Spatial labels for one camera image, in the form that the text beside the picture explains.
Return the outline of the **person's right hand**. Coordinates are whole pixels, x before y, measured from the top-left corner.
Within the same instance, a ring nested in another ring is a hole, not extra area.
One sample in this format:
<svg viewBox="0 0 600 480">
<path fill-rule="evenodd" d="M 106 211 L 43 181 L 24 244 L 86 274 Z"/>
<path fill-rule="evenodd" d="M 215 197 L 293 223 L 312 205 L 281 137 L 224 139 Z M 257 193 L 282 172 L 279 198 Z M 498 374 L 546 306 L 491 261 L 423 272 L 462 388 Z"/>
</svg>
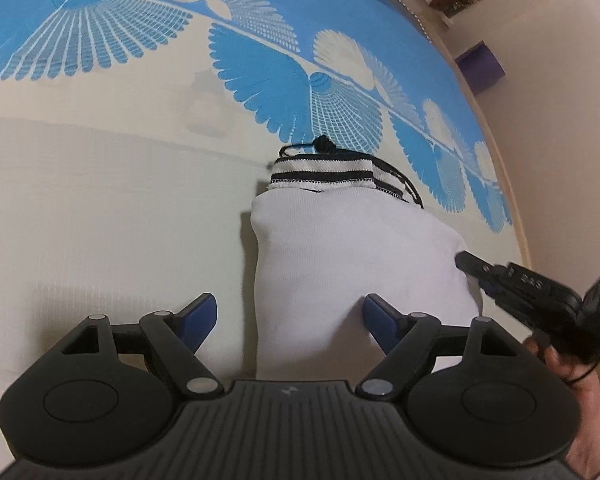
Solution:
<svg viewBox="0 0 600 480">
<path fill-rule="evenodd" d="M 600 378 L 595 370 L 552 346 L 541 348 L 532 337 L 524 348 L 538 358 L 576 397 L 581 412 L 580 428 L 566 455 L 566 464 L 582 479 L 600 479 Z"/>
</svg>

